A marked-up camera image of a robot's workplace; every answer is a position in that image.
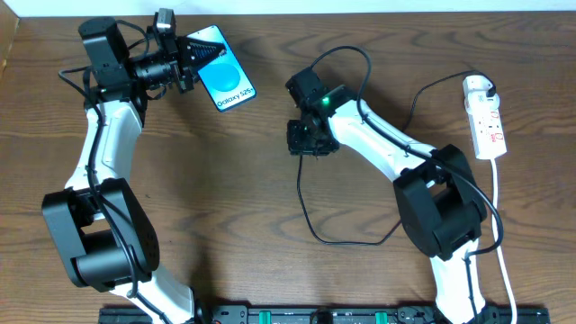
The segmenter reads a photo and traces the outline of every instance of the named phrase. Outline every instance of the wooden table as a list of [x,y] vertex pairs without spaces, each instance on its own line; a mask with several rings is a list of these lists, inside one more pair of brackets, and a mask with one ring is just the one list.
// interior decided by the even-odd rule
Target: wooden table
[[[140,26],[151,17],[127,18]],[[23,19],[0,81],[0,321],[94,323],[123,300],[67,278],[41,216],[44,194],[72,175],[86,135],[82,97],[57,71],[88,64],[84,19]],[[402,229],[383,247],[326,247],[309,233],[296,196],[298,159],[286,123],[299,116],[284,83],[321,52],[367,49],[366,100],[401,126],[425,84],[469,67],[498,84],[508,154],[499,158],[504,253],[519,304],[544,305],[553,322],[576,312],[576,16],[574,13],[429,13],[177,17],[178,33],[218,24],[258,91],[218,113],[199,85],[150,103],[130,186],[160,239],[162,261],[197,295],[252,304],[389,305],[429,302],[428,259]],[[127,41],[139,35],[123,31]],[[353,52],[318,68],[331,86],[358,87]],[[491,194],[490,164],[474,158],[462,86],[424,93],[408,134],[469,158]],[[378,239],[398,219],[392,186],[352,149],[304,161],[313,223],[332,239]],[[491,244],[486,221],[483,245]],[[481,287],[508,303],[495,255]]]

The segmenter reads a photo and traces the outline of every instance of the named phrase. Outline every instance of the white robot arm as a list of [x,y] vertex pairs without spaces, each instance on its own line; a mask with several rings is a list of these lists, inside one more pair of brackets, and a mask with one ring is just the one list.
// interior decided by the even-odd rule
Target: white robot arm
[[[429,156],[430,151],[435,149],[428,144],[422,144],[410,138],[391,126],[372,112],[365,101],[362,101],[362,109],[364,116],[370,118],[381,131],[390,134],[406,145],[410,145],[414,150]],[[390,143],[363,122],[358,114],[356,101],[354,100],[350,100],[338,107],[336,113],[328,118],[328,124],[334,138],[340,144],[356,150],[378,168],[391,182],[401,175],[402,170],[406,168],[413,169],[424,162],[421,158],[406,153],[401,148]],[[467,252],[476,250],[478,244],[478,239],[468,241],[459,247],[452,258],[447,261],[442,260],[438,256],[430,258],[436,280],[436,306],[453,323],[466,323],[474,317],[463,259]],[[485,300],[482,298],[478,284],[475,256],[471,256],[471,269],[474,303],[476,304],[476,309],[481,310],[485,305]]]
[[[144,54],[130,57],[117,23],[143,33]],[[92,286],[129,299],[155,323],[210,324],[192,289],[159,263],[156,232],[128,182],[148,100],[157,99],[149,97],[147,90],[172,84],[180,93],[192,90],[199,80],[197,71],[224,53],[225,47],[177,37],[174,13],[167,9],[156,13],[148,32],[111,17],[84,22],[78,31],[92,66],[59,75],[85,97],[88,131],[65,190],[47,194],[42,203],[68,277],[79,287]],[[149,39],[157,41],[158,51],[148,53]],[[78,71],[85,71],[84,91],[64,76]],[[98,84],[93,88],[90,72]],[[82,228],[102,219],[111,229],[83,232]]]
[[[394,183],[404,229],[414,244],[430,257],[436,280],[437,308],[452,323],[473,320],[486,304],[478,282],[475,256],[468,257],[479,245],[480,221],[486,218],[483,204],[474,198],[469,201],[471,204],[459,205],[458,201],[465,199],[460,197],[455,187],[450,189],[451,193],[442,193],[445,197],[455,194],[453,198],[439,198],[438,202],[436,198],[433,199],[428,188],[436,183],[436,179],[431,175],[419,179],[417,175],[439,170],[433,165],[426,166],[424,159],[431,158],[438,151],[391,126],[375,114],[364,100],[358,105],[356,94],[344,86],[329,91],[308,67],[293,76],[286,87],[302,113],[299,121],[288,123],[289,150],[294,155],[324,156],[336,151],[339,145],[347,145],[378,168]],[[451,150],[453,153],[457,151],[454,147]],[[460,153],[457,161],[461,167],[469,170],[464,155],[459,151],[456,153]],[[473,180],[471,171],[468,177]],[[471,210],[476,219],[468,217]],[[467,220],[471,220],[471,224],[466,224]],[[454,226],[445,227],[450,222]],[[427,239],[431,242],[423,238],[423,233],[428,234]],[[442,247],[436,247],[437,241]],[[469,262],[469,274],[464,259]]]

